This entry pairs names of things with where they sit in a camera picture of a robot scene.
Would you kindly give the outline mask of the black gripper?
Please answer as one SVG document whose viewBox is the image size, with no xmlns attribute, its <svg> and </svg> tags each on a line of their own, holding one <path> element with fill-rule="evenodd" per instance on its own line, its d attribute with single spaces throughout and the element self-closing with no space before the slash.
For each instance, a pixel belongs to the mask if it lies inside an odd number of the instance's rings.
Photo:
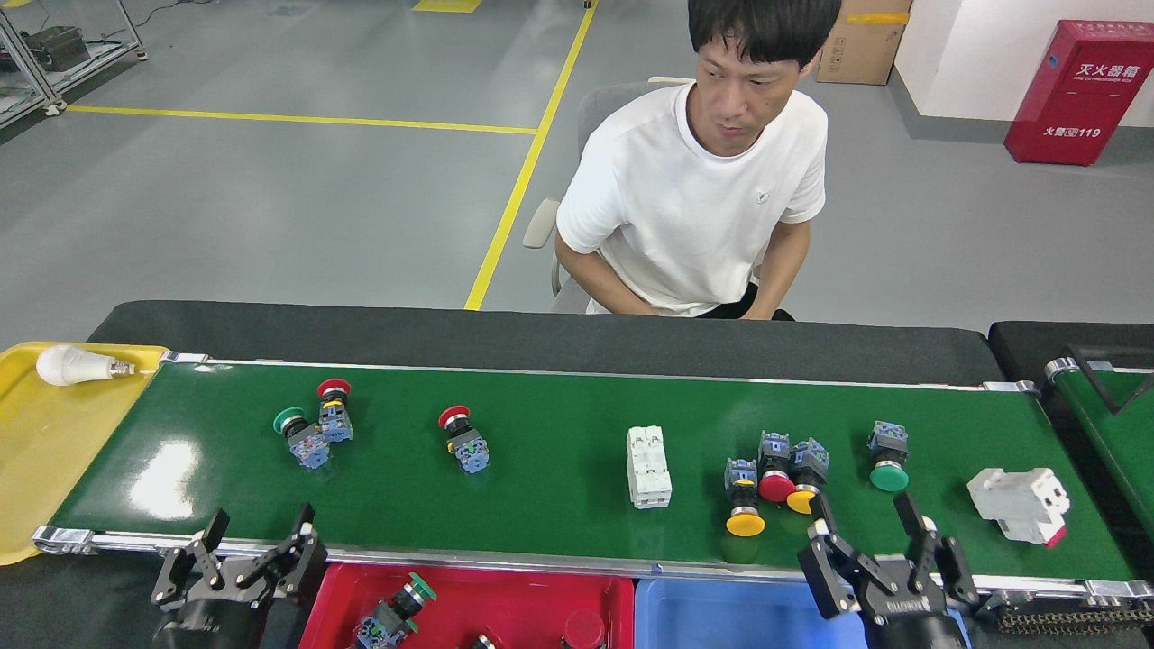
<svg viewBox="0 0 1154 649">
<path fill-rule="evenodd" d="M 907 558 L 912 572 L 894 594 L 878 585 L 878 564 L 837 534 L 826 497 L 811 499 L 812 525 L 808 545 L 797 559 L 824 619 L 855 611 L 862 619 L 869 648 L 968 648 L 956 617 L 947 613 L 945 595 L 966 607 L 977 607 L 977 590 L 959 539 L 942 535 L 923 516 L 911 492 L 894 498 L 902 530 L 911 537 Z M 929 579 L 941 572 L 945 595 Z"/>
<path fill-rule="evenodd" d="M 304 503 L 288 538 L 242 564 L 237 584 L 222 573 L 213 551 L 230 523 L 218 509 L 207 529 L 182 547 L 162 551 L 162 570 L 150 596 L 168 612 L 155 633 L 157 648 L 257 648 L 275 597 L 309 607 L 325 575 L 328 550 L 313 525 L 315 510 Z M 188 579 L 198 570 L 193 587 Z"/>
</svg>

